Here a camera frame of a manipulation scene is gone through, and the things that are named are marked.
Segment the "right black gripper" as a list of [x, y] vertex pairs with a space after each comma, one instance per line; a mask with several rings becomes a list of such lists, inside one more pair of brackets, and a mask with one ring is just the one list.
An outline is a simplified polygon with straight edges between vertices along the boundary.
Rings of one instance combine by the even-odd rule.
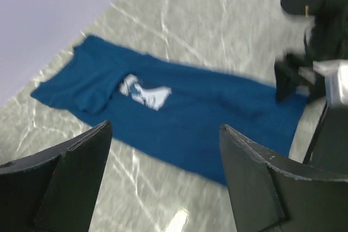
[[[312, 17], [314, 23], [303, 37], [307, 59], [347, 60], [347, 0], [280, 0], [282, 10], [290, 16]], [[305, 66], [304, 56], [286, 53], [274, 63], [276, 101], [283, 103], [299, 86], [313, 84], [299, 74]]]

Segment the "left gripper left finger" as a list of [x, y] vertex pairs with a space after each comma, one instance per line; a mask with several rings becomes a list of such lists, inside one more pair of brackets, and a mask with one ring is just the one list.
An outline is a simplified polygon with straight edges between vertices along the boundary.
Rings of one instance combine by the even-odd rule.
[[113, 128], [105, 121], [1, 165], [1, 231], [88, 231]]

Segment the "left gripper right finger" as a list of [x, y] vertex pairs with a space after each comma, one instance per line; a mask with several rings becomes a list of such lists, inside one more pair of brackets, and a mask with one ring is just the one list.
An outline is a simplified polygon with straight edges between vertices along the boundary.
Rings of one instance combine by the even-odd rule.
[[219, 145], [237, 231], [347, 231], [347, 175], [291, 160], [226, 124]]

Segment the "blue printed t-shirt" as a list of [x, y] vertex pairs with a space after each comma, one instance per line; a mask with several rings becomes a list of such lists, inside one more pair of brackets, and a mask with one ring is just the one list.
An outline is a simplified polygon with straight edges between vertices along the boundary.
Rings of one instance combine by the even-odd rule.
[[163, 61], [94, 35], [31, 96], [90, 126], [108, 120], [115, 139], [221, 185], [222, 124], [288, 156], [307, 103], [299, 94], [277, 103], [274, 87]]

